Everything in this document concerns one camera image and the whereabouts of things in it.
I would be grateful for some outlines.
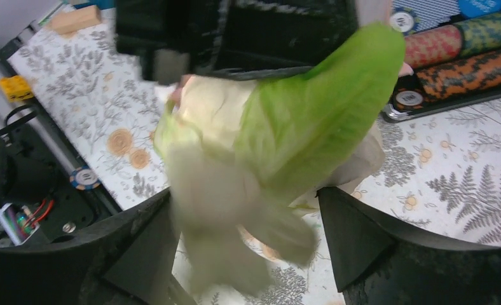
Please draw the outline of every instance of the black tray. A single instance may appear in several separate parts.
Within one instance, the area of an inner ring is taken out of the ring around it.
[[[430,116],[431,114],[437,114],[501,98],[501,86],[498,86],[484,91],[473,91],[463,95],[462,97],[449,98],[448,100],[443,100],[438,103],[423,103],[422,106],[417,109],[399,109],[397,107],[398,103],[395,100],[397,94],[399,93],[397,91],[399,88],[408,88],[408,90],[412,92],[417,92],[422,98],[426,96],[426,93],[417,83],[416,76],[404,76],[403,78],[399,78],[389,103],[381,112],[383,119],[388,123],[398,123],[415,118],[421,118],[424,116]]]
[[[49,240],[56,240],[66,235],[62,228],[68,222],[82,229],[97,221],[103,214],[99,203],[88,196],[88,191],[79,191],[69,182],[58,159],[52,154],[38,133],[30,125],[19,126],[10,131],[12,141],[6,148],[9,155],[17,155],[41,162],[55,172],[55,188],[52,197],[55,200],[50,213],[39,222],[41,230]],[[29,203],[31,210],[36,203]]]

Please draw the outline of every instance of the table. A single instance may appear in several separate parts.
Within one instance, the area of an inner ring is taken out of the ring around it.
[[[126,210],[168,185],[151,141],[161,100],[154,84],[140,81],[136,59],[115,52],[112,14],[103,11],[104,24],[63,37],[42,29],[10,63]],[[501,99],[395,125],[379,119],[378,124],[386,163],[353,196],[435,233],[501,245]],[[279,261],[247,236],[247,243],[272,261],[281,285],[258,300],[215,290],[203,304],[343,304],[318,204],[312,196],[306,200],[304,218],[320,235],[310,268]],[[180,248],[174,275],[184,283],[188,271]]]

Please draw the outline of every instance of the wire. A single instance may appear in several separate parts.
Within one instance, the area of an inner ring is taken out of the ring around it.
[[[22,224],[22,227],[26,227],[26,226],[29,226],[30,224],[33,224],[35,221],[35,215],[37,215],[37,213],[39,213],[39,211],[45,206],[45,204],[46,204],[46,198],[43,199],[43,201],[41,202],[41,205],[37,208],[37,210],[35,210],[35,212],[33,212],[33,214],[28,215],[28,219]]]
[[[10,126],[10,123],[9,123],[9,120],[16,114],[22,112],[23,110],[26,110],[26,109],[30,109],[31,112],[26,114],[23,118],[24,119],[18,119],[17,121],[21,121],[20,123],[26,123],[27,121],[31,120],[32,118],[35,118],[35,116],[37,116],[37,111],[35,110],[35,106],[32,105],[32,104],[24,104],[24,105],[20,105],[18,106],[17,108],[14,108],[13,110],[11,110],[7,116],[5,117],[5,119],[3,120],[3,123],[5,124],[5,126]]]
[[[24,229],[24,227],[23,226],[19,226],[19,228],[20,228],[20,233],[22,233],[23,235],[26,236],[26,238],[28,238],[29,234],[26,232],[26,230]]]
[[[41,216],[36,217],[35,215],[42,209],[43,206],[45,206],[45,204],[46,204],[46,199],[43,199],[43,203],[41,204],[41,206],[33,213],[32,218],[30,218],[26,222],[24,222],[23,227],[26,227],[26,226],[29,226],[32,224],[38,224],[39,221],[43,220],[48,215],[50,210],[52,210],[52,208],[54,207],[54,199],[51,199],[48,202],[48,207],[46,208],[45,212],[43,212],[43,214]]]
[[[50,212],[53,206],[54,206],[54,199],[50,200],[50,202],[48,203],[48,208],[46,208],[45,212],[39,218],[34,220],[34,222],[37,224],[39,221],[43,220],[48,215],[48,212]]]

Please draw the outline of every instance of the hand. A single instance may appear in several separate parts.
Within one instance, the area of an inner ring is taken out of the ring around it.
[[[399,72],[399,77],[401,78],[403,76],[412,74],[413,74],[413,69],[407,63],[404,63],[402,65],[401,71]]]
[[[191,76],[192,75],[190,75],[190,74],[183,75],[183,77],[181,78],[181,81],[177,85],[177,88],[168,97],[168,99],[173,100],[176,105],[179,105],[179,102],[181,101],[181,91],[183,90],[183,87],[189,81]]]

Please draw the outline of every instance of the black cable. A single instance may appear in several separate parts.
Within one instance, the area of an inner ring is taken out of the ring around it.
[[[26,114],[25,116],[21,117],[20,119],[12,122],[11,124],[9,124],[9,120],[12,117],[14,117],[14,115],[16,115],[16,114],[18,114],[21,111],[24,111],[26,109],[30,109],[31,112]],[[28,121],[35,118],[36,116],[37,116],[37,110],[35,109],[34,105],[25,104],[25,105],[18,106],[17,108],[14,108],[13,110],[11,110],[11,112],[9,112],[9,114],[7,114],[7,116],[5,117],[5,119],[3,121],[5,127],[0,129],[0,137],[7,135],[9,140],[11,142],[13,142],[11,132],[13,130],[17,129],[19,126],[26,124]]]

